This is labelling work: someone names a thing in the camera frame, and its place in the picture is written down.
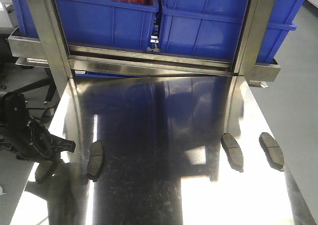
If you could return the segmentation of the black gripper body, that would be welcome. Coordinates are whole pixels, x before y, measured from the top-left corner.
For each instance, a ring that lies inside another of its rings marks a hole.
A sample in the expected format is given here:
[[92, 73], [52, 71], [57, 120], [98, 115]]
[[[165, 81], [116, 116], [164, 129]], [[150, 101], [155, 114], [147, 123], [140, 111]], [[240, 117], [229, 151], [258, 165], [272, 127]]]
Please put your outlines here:
[[18, 159], [39, 162], [54, 156], [48, 131], [29, 114], [25, 98], [0, 93], [0, 148]]

